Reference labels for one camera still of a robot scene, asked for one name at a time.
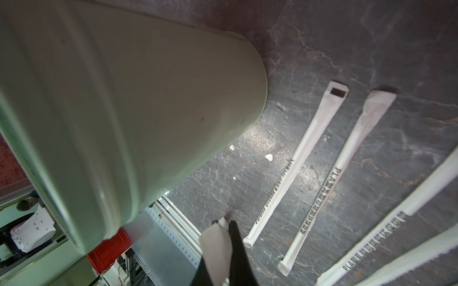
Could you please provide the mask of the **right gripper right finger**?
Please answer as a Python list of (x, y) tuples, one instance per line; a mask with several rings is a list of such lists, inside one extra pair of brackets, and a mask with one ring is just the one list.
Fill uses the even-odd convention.
[(235, 220), (229, 223), (229, 235), (233, 247), (230, 263), (229, 283), (231, 286), (259, 286), (251, 269), (245, 245)]

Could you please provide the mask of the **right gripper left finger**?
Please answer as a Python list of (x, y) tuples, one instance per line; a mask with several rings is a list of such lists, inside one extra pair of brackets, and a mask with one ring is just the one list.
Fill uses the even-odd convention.
[(196, 274), (191, 282), (191, 286), (213, 286), (203, 257), (200, 260)]

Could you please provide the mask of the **fifteenth straw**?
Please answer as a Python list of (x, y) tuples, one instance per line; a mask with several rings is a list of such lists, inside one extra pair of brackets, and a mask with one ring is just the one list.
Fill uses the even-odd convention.
[(222, 286), (230, 275), (233, 246), (229, 223), (225, 218), (214, 222), (199, 238), (202, 258), (213, 286)]

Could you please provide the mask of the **green cup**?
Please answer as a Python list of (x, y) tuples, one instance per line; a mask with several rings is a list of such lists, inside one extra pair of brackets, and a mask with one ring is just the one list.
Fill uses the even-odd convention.
[(76, 251), (259, 121), (244, 37), (94, 1), (1, 2), (1, 134)]

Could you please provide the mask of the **fourteenth straw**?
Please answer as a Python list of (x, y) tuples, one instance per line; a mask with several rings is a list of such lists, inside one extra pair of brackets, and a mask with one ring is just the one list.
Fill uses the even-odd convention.
[(336, 81), (329, 82), (316, 114), (312, 118), (304, 136), (293, 153), (292, 158), (289, 160), (285, 170), (280, 175), (279, 181), (276, 183), (271, 194), (267, 197), (267, 200), (263, 204), (260, 214), (256, 218), (248, 235), (243, 239), (245, 247), (251, 248), (254, 246), (261, 232), (267, 225), (267, 222), (271, 218), (289, 187), (292, 185), (292, 182), (297, 177), (318, 140), (323, 135), (334, 115), (342, 106), (342, 103), (346, 99), (348, 93), (348, 86)]

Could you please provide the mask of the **thirteenth straw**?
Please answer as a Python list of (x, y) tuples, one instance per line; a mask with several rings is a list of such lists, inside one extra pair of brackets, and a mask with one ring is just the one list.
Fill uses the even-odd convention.
[(366, 139), (368, 134), (378, 124), (383, 115), (396, 100), (397, 94), (387, 91), (373, 90), (366, 99), (362, 113), (360, 114), (353, 130), (345, 142), (341, 153), (336, 159), (331, 171), (327, 175), (323, 185), (313, 201), (313, 204), (307, 213), (304, 221), (296, 234), (291, 246), (289, 247), (284, 258), (279, 262), (277, 268), (284, 275), (288, 276), (297, 259), (299, 251), (303, 246), (309, 232), (316, 221), (316, 217), (328, 199), (328, 196), (335, 189), (345, 173), (351, 159), (355, 155), (359, 146)]

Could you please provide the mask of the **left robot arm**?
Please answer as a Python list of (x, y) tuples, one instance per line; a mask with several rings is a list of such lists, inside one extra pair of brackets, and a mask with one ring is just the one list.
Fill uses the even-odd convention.
[(1, 274), (66, 238), (42, 201), (28, 198), (1, 207)]

